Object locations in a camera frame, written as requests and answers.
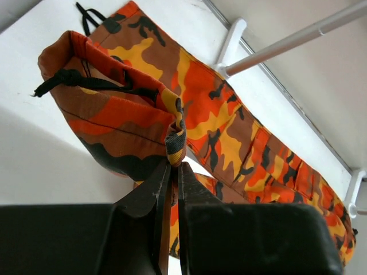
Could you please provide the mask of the white clothes rack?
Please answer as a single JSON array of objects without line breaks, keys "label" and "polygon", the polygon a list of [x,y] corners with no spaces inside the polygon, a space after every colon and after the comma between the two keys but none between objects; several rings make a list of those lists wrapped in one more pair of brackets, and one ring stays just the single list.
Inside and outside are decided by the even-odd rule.
[{"label": "white clothes rack", "polygon": [[214,69],[224,76],[225,79],[228,79],[248,68],[259,65],[282,53],[310,42],[318,37],[324,36],[325,34],[365,15],[366,1],[360,1],[297,31],[232,65],[225,65],[224,61],[234,53],[235,47],[239,44],[241,35],[247,26],[244,19],[238,18],[230,27]]}]

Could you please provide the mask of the orange camouflage trousers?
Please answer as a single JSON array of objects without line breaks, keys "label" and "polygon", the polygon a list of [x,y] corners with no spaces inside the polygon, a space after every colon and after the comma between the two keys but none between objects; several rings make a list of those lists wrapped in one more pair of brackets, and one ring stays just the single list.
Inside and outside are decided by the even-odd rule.
[{"label": "orange camouflage trousers", "polygon": [[304,203],[324,217],[341,262],[356,248],[349,213],[320,173],[273,135],[228,82],[129,1],[96,30],[67,31],[38,58],[68,125],[104,168],[143,183],[187,152],[227,203]]}]

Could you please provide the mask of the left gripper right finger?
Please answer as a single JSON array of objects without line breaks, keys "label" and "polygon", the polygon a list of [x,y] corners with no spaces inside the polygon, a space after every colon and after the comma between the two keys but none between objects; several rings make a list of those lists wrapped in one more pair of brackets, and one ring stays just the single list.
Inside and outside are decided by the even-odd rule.
[{"label": "left gripper right finger", "polygon": [[178,169],[179,245],[183,274],[286,274],[277,247],[276,204],[224,203]]}]

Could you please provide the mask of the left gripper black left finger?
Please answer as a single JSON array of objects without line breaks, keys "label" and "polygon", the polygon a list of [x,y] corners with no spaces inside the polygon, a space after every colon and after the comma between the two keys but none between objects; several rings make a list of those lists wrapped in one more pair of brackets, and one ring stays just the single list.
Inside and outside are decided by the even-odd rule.
[{"label": "left gripper black left finger", "polygon": [[99,274],[167,274],[171,166],[166,161],[114,203]]}]

